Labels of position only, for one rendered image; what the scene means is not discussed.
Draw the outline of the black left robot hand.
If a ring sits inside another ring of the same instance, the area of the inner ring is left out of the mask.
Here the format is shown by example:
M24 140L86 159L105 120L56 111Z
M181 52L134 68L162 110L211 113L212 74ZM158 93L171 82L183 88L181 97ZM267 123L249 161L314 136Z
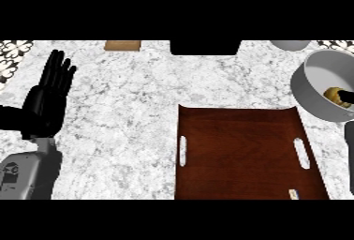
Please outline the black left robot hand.
M0 130L19 131L24 140L53 138L62 128L77 72L71 59L63 56L63 51L52 51L38 85L30 90L22 108L0 105Z

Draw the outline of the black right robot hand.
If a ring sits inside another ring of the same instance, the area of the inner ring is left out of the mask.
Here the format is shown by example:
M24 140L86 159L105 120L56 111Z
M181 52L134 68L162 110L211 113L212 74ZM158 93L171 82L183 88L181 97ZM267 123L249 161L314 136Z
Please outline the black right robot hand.
M354 92L339 90L338 94L342 102L354 104Z

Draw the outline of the yellow squash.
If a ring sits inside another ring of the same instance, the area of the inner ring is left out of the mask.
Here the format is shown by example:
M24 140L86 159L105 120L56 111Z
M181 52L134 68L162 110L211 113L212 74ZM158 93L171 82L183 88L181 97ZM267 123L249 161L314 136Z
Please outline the yellow squash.
M329 87L326 89L326 91L323 92L323 96L341 107L344 108L350 108L351 107L351 103L344 102L341 100L341 96L339 96L339 91L341 91L341 87Z

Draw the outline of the dark brown wooden tray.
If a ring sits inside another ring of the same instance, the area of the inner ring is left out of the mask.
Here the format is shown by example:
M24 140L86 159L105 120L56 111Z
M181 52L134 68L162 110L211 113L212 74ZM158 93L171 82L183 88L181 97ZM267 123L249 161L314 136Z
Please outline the dark brown wooden tray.
M316 162L299 165L294 140L307 135L296 108L178 108L177 136L187 139L176 165L178 200L329 198Z

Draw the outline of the grey bowl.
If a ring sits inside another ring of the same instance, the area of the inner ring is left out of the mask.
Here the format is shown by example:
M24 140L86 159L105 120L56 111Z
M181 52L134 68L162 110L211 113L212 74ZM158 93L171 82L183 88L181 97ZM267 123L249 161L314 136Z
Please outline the grey bowl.
M310 44L310 40L271 40L273 45L283 51L301 51Z

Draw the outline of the tan wooden block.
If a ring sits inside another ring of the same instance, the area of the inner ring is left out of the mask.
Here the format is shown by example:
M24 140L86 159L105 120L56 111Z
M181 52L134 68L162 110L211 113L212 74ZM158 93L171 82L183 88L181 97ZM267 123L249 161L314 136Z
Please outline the tan wooden block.
M108 40L103 49L106 51L139 51L142 42L139 40Z

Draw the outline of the black appliance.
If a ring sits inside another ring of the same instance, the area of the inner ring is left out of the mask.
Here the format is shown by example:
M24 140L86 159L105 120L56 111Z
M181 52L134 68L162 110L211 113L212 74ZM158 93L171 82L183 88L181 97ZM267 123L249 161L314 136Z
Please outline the black appliance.
M171 40L174 55L236 55L239 40Z

